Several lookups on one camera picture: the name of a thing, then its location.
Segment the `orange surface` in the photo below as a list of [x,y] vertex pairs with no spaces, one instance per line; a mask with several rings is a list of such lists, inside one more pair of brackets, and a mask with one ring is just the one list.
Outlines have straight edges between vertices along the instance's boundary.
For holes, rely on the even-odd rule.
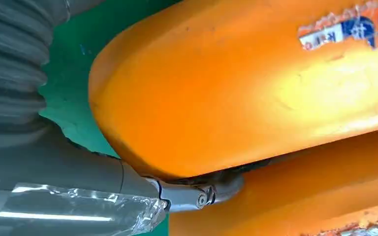
[[378,49],[305,51],[298,29],[357,0],[185,0],[119,34],[90,105],[139,173],[191,177],[378,130]]
[[229,202],[170,215],[170,236],[301,236],[378,220],[378,131],[245,175]]

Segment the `bolt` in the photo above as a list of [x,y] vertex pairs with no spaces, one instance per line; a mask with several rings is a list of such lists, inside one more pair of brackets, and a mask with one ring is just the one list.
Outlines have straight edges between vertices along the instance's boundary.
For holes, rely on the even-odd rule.
[[208,197],[206,196],[206,193],[200,193],[198,197],[198,201],[196,201],[196,206],[201,209],[203,208],[208,201]]

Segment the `green wall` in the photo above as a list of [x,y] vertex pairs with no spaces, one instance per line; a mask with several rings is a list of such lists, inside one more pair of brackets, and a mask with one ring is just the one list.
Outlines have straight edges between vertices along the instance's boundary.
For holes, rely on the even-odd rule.
[[[91,151],[115,155],[100,133],[88,106],[88,73],[102,48],[122,30],[179,0],[107,0],[55,29],[49,80],[40,92],[47,101],[41,114],[57,122],[64,134]],[[151,236],[167,235],[167,221]]]

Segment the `blue label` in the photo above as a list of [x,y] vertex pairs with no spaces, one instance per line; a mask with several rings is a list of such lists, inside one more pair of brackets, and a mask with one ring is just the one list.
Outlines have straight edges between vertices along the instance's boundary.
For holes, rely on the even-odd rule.
[[341,22],[343,28],[343,37],[353,37],[356,40],[366,39],[370,45],[375,47],[375,25],[367,17],[353,18]]

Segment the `sticker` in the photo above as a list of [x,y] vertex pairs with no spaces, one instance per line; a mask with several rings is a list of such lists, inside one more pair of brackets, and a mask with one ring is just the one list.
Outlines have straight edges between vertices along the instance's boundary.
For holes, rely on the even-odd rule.
[[375,47],[375,25],[367,17],[356,17],[323,30],[304,35],[299,38],[305,50],[314,50],[326,43],[337,43],[348,37],[355,40],[366,39]]
[[299,41],[305,50],[315,50],[327,43],[338,43],[353,38],[366,40],[372,48],[378,47],[378,2],[346,9],[340,15],[330,13],[314,24],[298,31]]

